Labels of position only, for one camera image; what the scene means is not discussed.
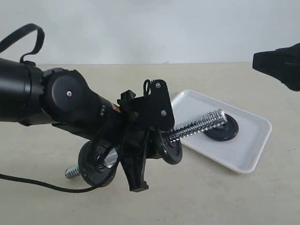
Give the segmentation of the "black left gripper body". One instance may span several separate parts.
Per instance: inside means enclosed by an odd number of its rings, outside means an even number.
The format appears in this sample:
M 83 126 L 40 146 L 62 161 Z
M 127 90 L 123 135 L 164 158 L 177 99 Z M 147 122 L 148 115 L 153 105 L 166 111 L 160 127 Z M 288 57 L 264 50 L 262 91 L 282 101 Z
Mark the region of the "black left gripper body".
M 139 147 L 147 144 L 149 131 L 169 132 L 174 127 L 174 115 L 167 84 L 164 80 L 146 80 L 143 96 L 136 97 L 131 90 L 123 92 L 117 104 L 103 100 L 103 112 L 110 117 L 107 138 L 119 146 L 123 155 L 126 144 Z

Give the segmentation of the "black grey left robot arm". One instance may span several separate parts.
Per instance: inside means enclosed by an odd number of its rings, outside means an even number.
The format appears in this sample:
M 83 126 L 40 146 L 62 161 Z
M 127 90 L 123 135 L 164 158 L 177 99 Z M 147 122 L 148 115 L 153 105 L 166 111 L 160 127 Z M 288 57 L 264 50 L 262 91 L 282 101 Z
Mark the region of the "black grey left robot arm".
M 130 191 L 148 189 L 146 160 L 162 158 L 175 165 L 182 159 L 179 141 L 169 141 L 174 115 L 167 84 L 146 80 L 143 95 L 123 92 L 114 104 L 93 92 L 77 70 L 40 70 L 32 62 L 0 61 L 0 119 L 24 126 L 51 124 L 85 138 L 77 167 L 85 192 L 109 185 L 121 165 Z

